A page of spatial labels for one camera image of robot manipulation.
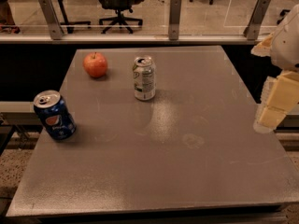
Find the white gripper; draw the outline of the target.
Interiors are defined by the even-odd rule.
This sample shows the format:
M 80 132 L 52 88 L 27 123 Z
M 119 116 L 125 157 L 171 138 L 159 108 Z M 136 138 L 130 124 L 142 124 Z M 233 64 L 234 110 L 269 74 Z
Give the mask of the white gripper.
M 299 5 L 250 53 L 271 57 L 272 64 L 283 69 L 277 77 L 266 78 L 253 122 L 257 133 L 270 133 L 299 103 L 299 74 L 293 72 L 299 71 Z

